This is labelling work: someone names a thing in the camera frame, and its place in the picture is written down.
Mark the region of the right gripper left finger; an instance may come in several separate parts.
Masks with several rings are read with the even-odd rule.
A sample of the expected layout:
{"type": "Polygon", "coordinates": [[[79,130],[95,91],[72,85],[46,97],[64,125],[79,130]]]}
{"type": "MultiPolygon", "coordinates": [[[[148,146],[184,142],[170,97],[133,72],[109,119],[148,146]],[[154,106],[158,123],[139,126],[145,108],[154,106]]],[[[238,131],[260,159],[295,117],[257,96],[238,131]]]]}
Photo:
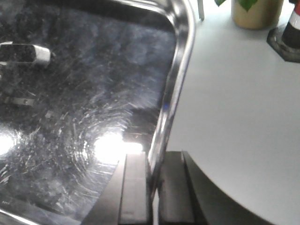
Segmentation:
{"type": "Polygon", "coordinates": [[[127,154],[82,221],[83,225],[151,225],[149,164],[145,152],[127,154]]]}

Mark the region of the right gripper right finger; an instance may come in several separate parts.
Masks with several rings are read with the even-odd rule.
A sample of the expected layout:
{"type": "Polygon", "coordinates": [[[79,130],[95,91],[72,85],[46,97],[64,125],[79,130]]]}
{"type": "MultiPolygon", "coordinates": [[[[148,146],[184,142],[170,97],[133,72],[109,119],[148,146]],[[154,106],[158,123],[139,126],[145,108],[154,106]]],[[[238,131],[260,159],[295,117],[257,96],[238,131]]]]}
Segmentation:
{"type": "Polygon", "coordinates": [[[186,151],[168,151],[158,183],[160,225],[268,225],[234,201],[186,151]]]}

